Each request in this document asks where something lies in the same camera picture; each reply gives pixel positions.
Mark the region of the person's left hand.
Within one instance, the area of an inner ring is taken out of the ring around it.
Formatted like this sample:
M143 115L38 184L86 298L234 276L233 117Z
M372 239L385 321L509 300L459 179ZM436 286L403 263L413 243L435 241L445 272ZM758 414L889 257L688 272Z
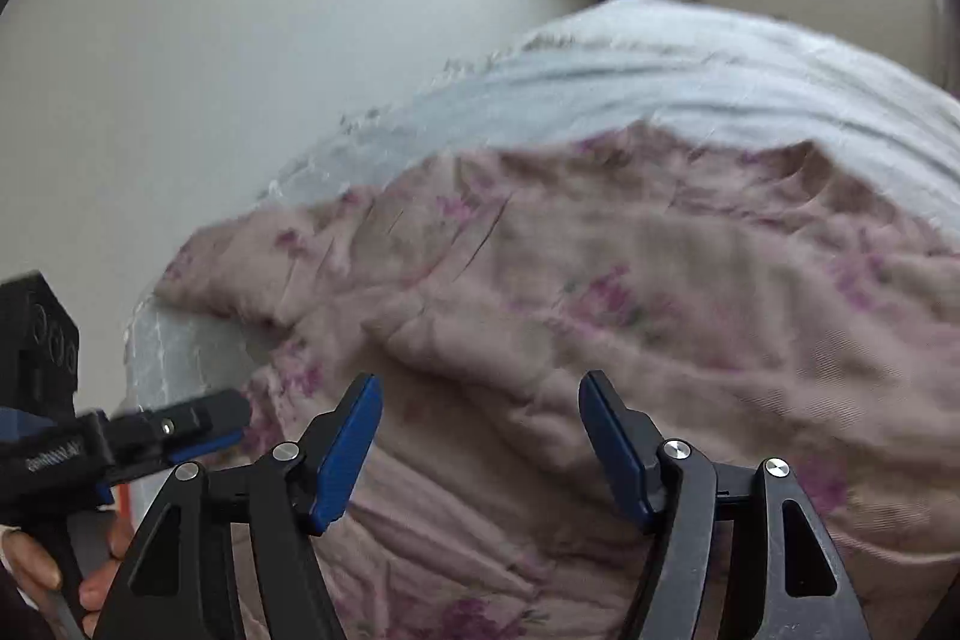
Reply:
M103 520L106 523L107 559L89 572L78 587L78 598L85 611L82 631L86 638L93 637L98 627L107 593L133 537L132 523L124 515L106 512ZM18 591L44 616L55 637L67 638L55 598L55 593L62 588L62 574L52 555L24 531L3 526L2 559Z

